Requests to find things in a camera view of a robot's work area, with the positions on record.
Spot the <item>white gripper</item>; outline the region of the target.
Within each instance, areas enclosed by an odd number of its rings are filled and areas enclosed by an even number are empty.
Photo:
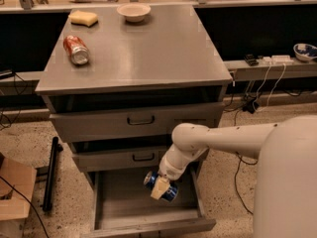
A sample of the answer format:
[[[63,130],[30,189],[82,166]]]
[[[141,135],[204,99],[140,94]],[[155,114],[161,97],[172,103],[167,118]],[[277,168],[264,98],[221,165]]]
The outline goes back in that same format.
[[[169,189],[169,180],[178,180],[185,172],[186,167],[206,152],[206,148],[183,150],[172,144],[160,160],[158,174],[161,177],[157,178],[151,197],[160,199]]]

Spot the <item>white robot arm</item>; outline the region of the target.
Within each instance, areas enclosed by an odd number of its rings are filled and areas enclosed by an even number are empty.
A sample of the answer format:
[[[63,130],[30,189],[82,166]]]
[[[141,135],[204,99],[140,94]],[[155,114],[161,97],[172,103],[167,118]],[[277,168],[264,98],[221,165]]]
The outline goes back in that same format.
[[[253,238],[317,238],[316,115],[224,128],[182,123],[171,139],[153,198],[161,198],[205,151],[239,154],[258,161]]]

